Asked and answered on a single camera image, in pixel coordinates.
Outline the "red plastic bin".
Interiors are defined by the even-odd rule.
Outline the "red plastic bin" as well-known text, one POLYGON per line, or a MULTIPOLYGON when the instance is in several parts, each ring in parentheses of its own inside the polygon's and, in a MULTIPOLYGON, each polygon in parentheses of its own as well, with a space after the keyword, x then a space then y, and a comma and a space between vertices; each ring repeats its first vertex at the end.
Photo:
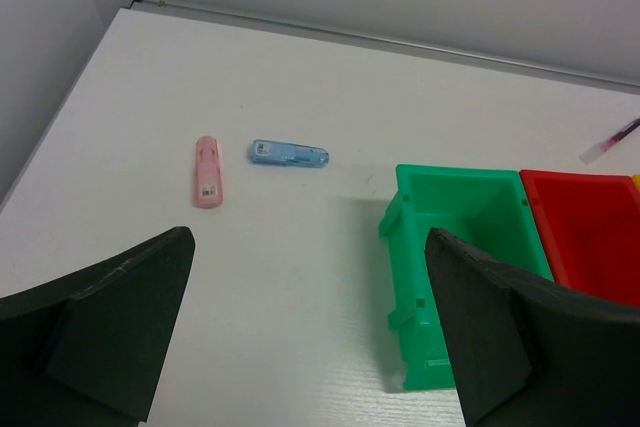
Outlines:
POLYGON ((639 190, 629 176, 522 170, 555 281, 639 305, 639 190))

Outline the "pink eraser stick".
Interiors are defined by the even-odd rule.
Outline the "pink eraser stick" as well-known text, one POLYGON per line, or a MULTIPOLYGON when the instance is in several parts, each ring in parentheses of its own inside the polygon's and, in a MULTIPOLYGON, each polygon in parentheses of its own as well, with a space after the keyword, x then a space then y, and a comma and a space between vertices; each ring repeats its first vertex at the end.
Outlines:
POLYGON ((211 136, 196 143, 194 203, 198 208, 215 208, 223 203, 218 144, 211 136))

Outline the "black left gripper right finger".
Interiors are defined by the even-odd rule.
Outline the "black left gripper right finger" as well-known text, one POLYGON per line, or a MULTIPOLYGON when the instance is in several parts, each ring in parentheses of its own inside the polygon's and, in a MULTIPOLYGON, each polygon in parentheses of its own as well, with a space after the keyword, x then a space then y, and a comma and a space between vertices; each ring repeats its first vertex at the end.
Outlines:
POLYGON ((425 260, 468 426, 636 426, 639 310, 433 228, 425 260))

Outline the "dark red ink pen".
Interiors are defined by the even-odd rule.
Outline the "dark red ink pen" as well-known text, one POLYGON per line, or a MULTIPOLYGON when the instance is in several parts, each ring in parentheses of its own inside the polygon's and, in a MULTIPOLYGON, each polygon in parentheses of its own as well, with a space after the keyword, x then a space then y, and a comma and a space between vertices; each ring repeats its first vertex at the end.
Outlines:
POLYGON ((636 129, 639 128, 640 118, 636 118, 631 121, 629 124, 621 128, 618 132, 608 137, 602 142, 599 142, 589 149, 587 149, 584 153, 579 156, 579 159, 585 164, 589 165, 599 157, 603 156, 606 152, 608 152, 612 147, 621 142, 631 133, 633 133, 636 129))

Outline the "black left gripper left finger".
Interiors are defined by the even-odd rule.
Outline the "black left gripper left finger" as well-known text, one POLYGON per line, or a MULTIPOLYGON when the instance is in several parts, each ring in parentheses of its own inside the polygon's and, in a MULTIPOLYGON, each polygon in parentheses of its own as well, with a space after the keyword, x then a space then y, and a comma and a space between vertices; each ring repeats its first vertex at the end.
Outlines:
POLYGON ((2 298, 2 425, 147 421, 194 252, 191 230, 174 227, 2 298))

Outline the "yellow plastic bin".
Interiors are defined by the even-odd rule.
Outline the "yellow plastic bin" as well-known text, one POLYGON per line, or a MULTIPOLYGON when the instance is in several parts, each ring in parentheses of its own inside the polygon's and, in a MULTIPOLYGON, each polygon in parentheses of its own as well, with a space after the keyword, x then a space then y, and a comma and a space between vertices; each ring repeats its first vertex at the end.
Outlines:
POLYGON ((639 174, 635 174, 633 176, 631 176, 632 181, 636 187, 636 189, 638 190, 638 192, 640 191, 640 175, 639 174))

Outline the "green plastic bin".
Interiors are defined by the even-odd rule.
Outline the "green plastic bin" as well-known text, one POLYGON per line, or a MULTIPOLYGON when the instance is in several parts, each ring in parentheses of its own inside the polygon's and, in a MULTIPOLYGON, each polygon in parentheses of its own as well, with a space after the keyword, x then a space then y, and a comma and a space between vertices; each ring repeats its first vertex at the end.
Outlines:
POLYGON ((400 164, 378 231, 388 243, 408 391, 450 389, 454 377, 425 261, 429 231, 445 229, 494 257, 553 277, 518 172, 400 164))

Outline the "aluminium frame rail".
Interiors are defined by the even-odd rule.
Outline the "aluminium frame rail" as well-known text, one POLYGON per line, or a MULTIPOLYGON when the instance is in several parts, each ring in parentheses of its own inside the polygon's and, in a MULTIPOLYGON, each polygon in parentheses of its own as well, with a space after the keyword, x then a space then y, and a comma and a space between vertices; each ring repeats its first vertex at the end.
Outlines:
POLYGON ((217 9, 183 0, 132 0, 129 9, 136 12, 326 41, 634 95, 639 93, 639 82, 637 80, 630 80, 621 76, 512 59, 377 34, 336 29, 321 24, 298 22, 273 16, 255 16, 240 11, 217 9))

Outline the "blue eraser stick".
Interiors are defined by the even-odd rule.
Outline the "blue eraser stick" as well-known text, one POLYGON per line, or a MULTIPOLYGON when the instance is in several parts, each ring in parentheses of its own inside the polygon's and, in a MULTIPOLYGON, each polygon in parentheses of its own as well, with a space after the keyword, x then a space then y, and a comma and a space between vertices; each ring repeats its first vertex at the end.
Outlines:
POLYGON ((325 149, 264 139, 252 142, 248 157, 254 164, 311 168, 324 167, 330 161, 325 149))

